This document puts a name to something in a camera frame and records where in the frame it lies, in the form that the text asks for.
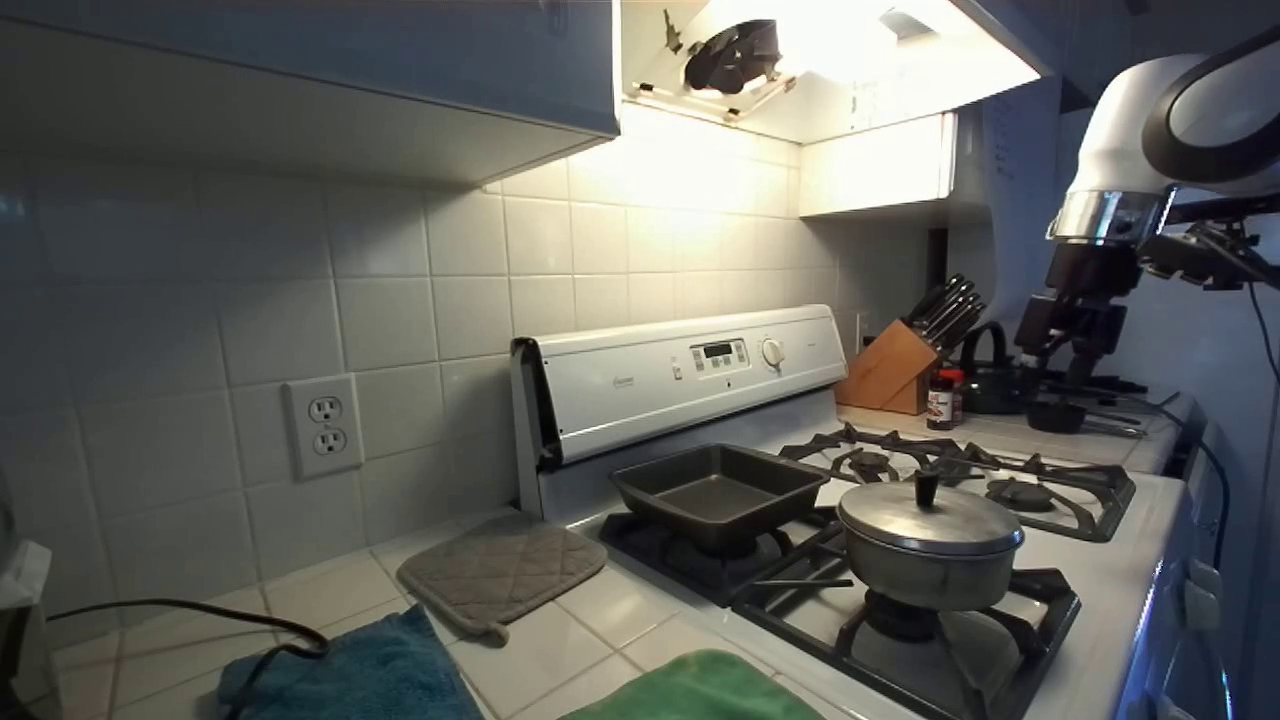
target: blue towel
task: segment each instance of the blue towel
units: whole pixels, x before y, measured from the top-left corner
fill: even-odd
[[[256,657],[232,659],[217,703],[227,710]],[[367,718],[450,718],[482,720],[452,657],[430,616],[410,610],[330,644],[326,659],[275,657],[256,680],[243,720],[367,720]]]

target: wall outlet plate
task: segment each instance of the wall outlet plate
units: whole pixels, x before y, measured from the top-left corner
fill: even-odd
[[[286,385],[292,468],[301,479],[366,465],[355,375],[311,375]]]

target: burner grate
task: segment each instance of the burner grate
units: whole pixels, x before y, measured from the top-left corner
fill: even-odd
[[[786,635],[787,644],[806,647],[809,657],[849,674],[852,680],[881,687],[885,695],[909,703],[922,718],[1013,720],[1013,718],[1028,712],[1052,657],[1062,654],[1062,644],[1082,614],[1082,599],[1062,574],[1036,569],[1036,574],[1013,574],[1013,579],[1009,579],[1013,595],[1025,595],[1025,599],[1036,599],[1047,610],[1043,619],[1036,619],[1036,624],[1028,624],[1025,616],[1001,614],[1001,610],[980,610],[980,614],[909,610],[909,635],[906,641],[893,641],[893,631],[887,635],[881,631],[887,644],[906,644],[906,647],[931,644],[931,657],[945,666],[940,676],[951,680],[951,687],[940,693],[927,680],[912,680],[922,674],[922,666],[893,668],[893,666],[878,666],[856,654],[856,641],[869,629],[878,629],[878,624],[885,629],[885,610],[878,606],[878,593],[869,593],[863,585],[852,589],[852,593],[863,593],[863,606],[856,606],[856,614],[844,619],[844,629],[837,635],[820,635],[820,631],[802,629],[793,619],[797,610],[818,606],[818,593],[834,589],[827,579],[837,574],[849,574],[844,546],[849,546],[844,528],[827,523],[814,539],[797,546],[769,574],[759,574],[764,585],[759,579],[740,585],[740,593],[731,595],[731,614]],[[1015,668],[1001,680],[1001,687],[984,687],[980,680],[967,676],[967,668],[964,668],[964,641],[967,635],[958,624],[964,616],[988,619],[1015,647]]]
[[[793,465],[825,468],[834,479],[852,486],[895,486],[912,479],[922,465],[931,465],[940,471],[940,486],[1001,500],[1028,528],[1091,546],[1117,536],[1135,493],[1134,477],[1122,465],[1047,465],[1041,457],[1009,461],[980,444],[856,431],[852,424],[818,431],[806,444],[787,444],[782,448],[782,457]]]
[[[709,554],[666,523],[624,517],[624,514],[605,521],[602,539],[636,555],[651,574],[679,579],[683,589],[692,589],[695,595],[709,595],[711,606],[729,606],[729,595],[740,585],[750,585],[752,578],[759,578],[759,569],[793,554],[793,536],[782,528],[759,534],[746,550]]]

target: stove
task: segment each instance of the stove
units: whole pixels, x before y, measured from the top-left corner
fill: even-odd
[[[856,486],[900,486],[931,465],[947,489],[1013,507],[1028,528],[1103,546],[1134,500],[1122,465],[1057,465],[1041,457],[1001,457],[980,444],[909,440],[900,431],[861,431],[852,424],[814,431],[782,448],[786,461],[827,471],[825,506]]]
[[[849,569],[849,534],[834,514],[809,514],[731,554],[706,554],[627,514],[610,517],[602,539],[940,720],[1025,718],[1082,614],[1057,569],[1015,569],[1009,593],[977,614],[895,606]]]
[[[1149,507],[1146,523],[1123,517],[1164,493],[1140,477],[1135,495],[1122,465],[840,424],[834,385],[844,371],[837,319],[820,304],[520,337],[520,507],[595,534],[614,559],[650,569],[656,589],[746,616],[909,712],[1108,718],[1153,585],[1158,555],[1146,554],[1158,546],[1146,536],[1161,534],[1174,507],[1164,500],[1153,528]],[[624,507],[620,471],[709,444],[774,452],[820,468],[827,486],[814,514],[716,554]],[[874,593],[849,563],[849,534],[837,521],[844,493],[912,479],[922,465],[1025,521],[1028,539],[993,610],[909,610]]]

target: black baking pan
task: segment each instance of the black baking pan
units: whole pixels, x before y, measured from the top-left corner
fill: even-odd
[[[709,444],[615,471],[624,506],[709,554],[731,554],[814,507],[825,471]]]

